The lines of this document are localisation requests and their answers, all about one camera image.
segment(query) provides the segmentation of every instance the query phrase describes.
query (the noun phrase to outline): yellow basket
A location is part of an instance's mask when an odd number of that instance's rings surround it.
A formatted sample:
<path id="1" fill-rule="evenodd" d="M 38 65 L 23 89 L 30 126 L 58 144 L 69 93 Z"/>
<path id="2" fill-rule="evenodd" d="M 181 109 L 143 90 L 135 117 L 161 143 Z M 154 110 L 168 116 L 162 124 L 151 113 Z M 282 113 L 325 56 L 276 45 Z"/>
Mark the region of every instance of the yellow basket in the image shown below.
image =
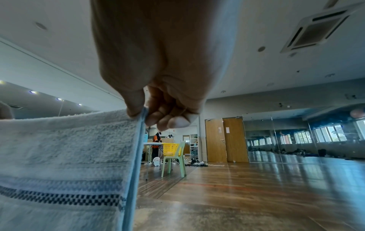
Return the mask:
<path id="1" fill-rule="evenodd" d="M 178 143 L 164 143 L 163 144 L 163 155 L 164 156 L 174 156 L 178 146 L 179 146 Z"/>

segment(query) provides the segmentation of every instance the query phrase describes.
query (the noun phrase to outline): white towel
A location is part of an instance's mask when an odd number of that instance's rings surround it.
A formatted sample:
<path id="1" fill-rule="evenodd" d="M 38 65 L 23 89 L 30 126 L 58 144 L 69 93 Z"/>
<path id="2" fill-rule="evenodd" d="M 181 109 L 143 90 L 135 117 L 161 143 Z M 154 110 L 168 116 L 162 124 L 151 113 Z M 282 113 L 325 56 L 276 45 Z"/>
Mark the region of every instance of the white towel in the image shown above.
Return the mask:
<path id="1" fill-rule="evenodd" d="M 132 230 L 146 113 L 0 120 L 0 230 Z"/>

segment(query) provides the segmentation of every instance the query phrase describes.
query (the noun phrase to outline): double door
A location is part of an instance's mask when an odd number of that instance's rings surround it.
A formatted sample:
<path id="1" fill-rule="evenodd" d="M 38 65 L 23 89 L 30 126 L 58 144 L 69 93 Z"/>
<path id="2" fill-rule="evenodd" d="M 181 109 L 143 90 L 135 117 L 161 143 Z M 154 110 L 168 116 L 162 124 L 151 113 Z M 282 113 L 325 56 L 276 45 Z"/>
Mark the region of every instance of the double door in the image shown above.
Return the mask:
<path id="1" fill-rule="evenodd" d="M 205 121 L 208 162 L 249 162 L 242 117 Z"/>

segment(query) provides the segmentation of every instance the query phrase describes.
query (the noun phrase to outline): green chair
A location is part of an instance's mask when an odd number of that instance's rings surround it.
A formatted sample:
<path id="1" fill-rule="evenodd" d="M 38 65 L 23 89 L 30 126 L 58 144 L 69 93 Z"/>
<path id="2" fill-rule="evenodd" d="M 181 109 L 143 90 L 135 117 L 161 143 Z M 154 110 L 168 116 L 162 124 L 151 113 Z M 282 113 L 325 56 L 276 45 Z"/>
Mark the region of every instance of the green chair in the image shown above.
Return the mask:
<path id="1" fill-rule="evenodd" d="M 178 148 L 175 151 L 175 154 L 173 156 L 166 156 L 165 153 L 163 155 L 163 165 L 162 165 L 162 174 L 161 177 L 163 177 L 163 172 L 165 171 L 165 163 L 166 163 L 166 159 L 168 159 L 168 170 L 167 173 L 170 174 L 171 173 L 171 163 L 173 159 L 178 159 L 180 162 L 180 171 L 181 171 L 181 177 L 185 177 L 186 175 L 186 169 L 185 169 L 185 162 L 184 162 L 184 147 L 185 147 L 185 142 L 181 142 L 178 146 Z"/>

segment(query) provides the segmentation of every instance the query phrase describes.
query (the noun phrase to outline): ceiling air vent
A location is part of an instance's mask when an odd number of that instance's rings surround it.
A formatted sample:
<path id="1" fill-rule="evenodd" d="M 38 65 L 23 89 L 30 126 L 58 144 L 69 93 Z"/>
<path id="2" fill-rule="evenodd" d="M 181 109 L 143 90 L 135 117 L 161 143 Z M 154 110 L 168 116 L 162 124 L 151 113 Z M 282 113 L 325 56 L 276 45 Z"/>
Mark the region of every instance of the ceiling air vent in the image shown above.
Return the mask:
<path id="1" fill-rule="evenodd" d="M 281 53 L 323 44 L 363 3 L 357 3 L 302 19 Z"/>
<path id="2" fill-rule="evenodd" d="M 18 109 L 18 110 L 23 109 L 23 107 L 19 107 L 19 106 L 14 105 L 14 104 L 7 104 L 7 105 L 9 105 L 9 107 L 11 107 L 11 108 Z"/>

